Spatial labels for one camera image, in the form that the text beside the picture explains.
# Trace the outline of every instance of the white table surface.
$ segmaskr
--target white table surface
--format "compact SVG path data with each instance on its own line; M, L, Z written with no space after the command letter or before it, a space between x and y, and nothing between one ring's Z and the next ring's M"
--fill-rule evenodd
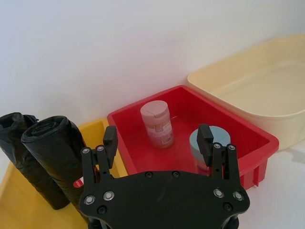
M2 155L0 181L8 164ZM275 153L265 180L247 193L250 208L239 216L239 229L305 229L305 140Z

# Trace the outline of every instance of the screw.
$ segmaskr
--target screw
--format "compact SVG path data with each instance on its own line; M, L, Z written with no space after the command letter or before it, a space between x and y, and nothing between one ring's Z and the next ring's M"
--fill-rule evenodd
M107 191L104 193L104 200L109 201L114 198L114 192L112 191Z
M237 199L239 201L242 201L244 199L243 195L239 192L234 192L233 196L234 196L235 199Z
M83 153L83 154L86 154L86 153L88 153L89 151L90 151L90 149L85 148L85 149L82 150L82 153Z
M99 146L99 147L97 147L97 151L102 151L104 149L104 147L103 146Z
M147 178L152 178L153 173L152 173L152 172L146 172L146 173L145 173L145 176L146 176Z
M106 212L107 212L107 207L104 205L99 206L99 208L97 209L97 213L100 215L104 215Z
M216 149L219 149L221 146L219 145L219 144L214 144L214 147L216 148Z
M229 145L228 148L231 150L235 150L235 147L233 145Z
M180 176L180 173L178 171L173 171L172 172L172 176L173 177L179 177Z
M222 197L224 197L224 192L221 191L220 189L216 188L216 189L214 190L214 195L215 195L216 197L218 197L218 198L222 198Z
M227 211L232 211L233 207L230 203L224 203L224 209L226 209Z
M95 200L94 196L87 196L85 199L85 205L92 204L94 202L94 200Z

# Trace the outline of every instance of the black plastic bag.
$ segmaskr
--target black plastic bag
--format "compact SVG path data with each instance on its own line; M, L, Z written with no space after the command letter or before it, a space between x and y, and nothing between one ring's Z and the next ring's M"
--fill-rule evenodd
M53 209L69 204L62 190L21 143L21 135L37 119L31 115L12 113L0 118L0 147L13 165L24 175Z
M21 141L80 212L83 187L76 188L73 183L82 177L85 143L77 126L64 116L50 117L25 131Z

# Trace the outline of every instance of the red plastic bin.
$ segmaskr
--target red plastic bin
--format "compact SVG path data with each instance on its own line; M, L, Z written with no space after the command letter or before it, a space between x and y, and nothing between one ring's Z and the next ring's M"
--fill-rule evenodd
M174 144L154 148L145 130L140 108L163 100L171 113ZM197 172L189 136L200 123L224 128L237 145L241 183L248 189L265 177L268 158L278 150L277 138L231 113L186 86L177 86L123 107L108 115L118 130L119 151L129 175L144 171L181 170Z

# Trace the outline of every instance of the white wall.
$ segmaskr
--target white wall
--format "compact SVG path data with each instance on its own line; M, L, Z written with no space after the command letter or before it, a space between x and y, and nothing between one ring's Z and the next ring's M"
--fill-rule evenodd
M0 115L76 124L305 31L304 0L0 0Z

